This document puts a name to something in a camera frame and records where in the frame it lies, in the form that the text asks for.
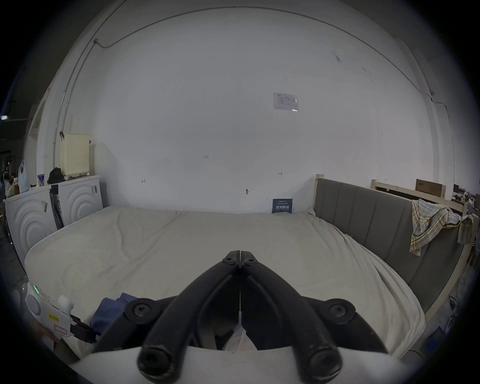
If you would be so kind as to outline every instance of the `blue clothing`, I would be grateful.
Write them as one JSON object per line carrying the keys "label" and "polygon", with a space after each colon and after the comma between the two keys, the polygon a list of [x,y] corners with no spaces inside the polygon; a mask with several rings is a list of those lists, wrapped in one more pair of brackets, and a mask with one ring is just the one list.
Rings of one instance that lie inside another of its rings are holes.
{"label": "blue clothing", "polygon": [[136,297],[122,293],[116,300],[104,298],[90,321],[90,326],[102,334],[119,317],[127,304]]}

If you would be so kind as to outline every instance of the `white bedsheet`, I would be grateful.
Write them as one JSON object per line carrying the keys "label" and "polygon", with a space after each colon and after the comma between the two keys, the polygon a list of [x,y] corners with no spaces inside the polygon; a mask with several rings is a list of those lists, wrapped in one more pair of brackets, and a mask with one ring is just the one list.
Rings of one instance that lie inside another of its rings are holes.
{"label": "white bedsheet", "polygon": [[[178,295],[229,251],[246,250],[301,295],[343,298],[400,357],[425,327],[398,274],[336,227],[312,215],[222,214],[108,207],[43,239],[25,259],[30,281],[75,303],[88,323],[105,297]],[[90,345],[65,339],[80,357]]]}

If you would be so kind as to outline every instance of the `bottle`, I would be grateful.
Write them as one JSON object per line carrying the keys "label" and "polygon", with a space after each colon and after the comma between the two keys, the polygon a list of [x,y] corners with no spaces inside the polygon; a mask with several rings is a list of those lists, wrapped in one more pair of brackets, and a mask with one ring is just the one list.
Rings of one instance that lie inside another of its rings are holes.
{"label": "bottle", "polygon": [[20,188],[18,186],[18,177],[13,178],[13,190],[16,195],[20,194]]}

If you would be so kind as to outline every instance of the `label sticker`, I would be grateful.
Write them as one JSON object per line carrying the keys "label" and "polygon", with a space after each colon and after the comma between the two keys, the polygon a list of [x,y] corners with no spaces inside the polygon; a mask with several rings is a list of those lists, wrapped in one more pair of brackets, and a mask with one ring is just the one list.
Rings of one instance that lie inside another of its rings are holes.
{"label": "label sticker", "polygon": [[55,316],[55,315],[53,315],[53,314],[51,314],[51,313],[48,314],[48,318],[49,318],[50,320],[56,321],[57,323],[60,322],[60,319],[59,319],[57,316]]}
{"label": "label sticker", "polygon": [[273,199],[272,213],[288,212],[292,213],[293,199]]}
{"label": "label sticker", "polygon": [[289,111],[299,111],[299,100],[295,95],[289,95],[286,93],[274,93],[273,94],[273,108],[286,109]]}
{"label": "label sticker", "polygon": [[57,332],[60,332],[61,334],[68,334],[67,330],[65,328],[59,327],[58,325],[54,324],[53,329],[55,329]]}

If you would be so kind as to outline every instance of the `plaid cloth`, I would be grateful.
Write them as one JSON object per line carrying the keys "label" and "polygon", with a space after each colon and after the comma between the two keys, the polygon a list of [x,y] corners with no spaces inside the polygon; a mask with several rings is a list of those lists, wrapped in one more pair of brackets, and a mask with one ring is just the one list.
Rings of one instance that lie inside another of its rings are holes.
{"label": "plaid cloth", "polygon": [[422,199],[412,201],[413,233],[410,241],[410,253],[420,256],[421,249],[437,235],[442,228],[458,229],[457,242],[468,244],[473,237],[473,217],[460,217],[445,205],[432,204]]}

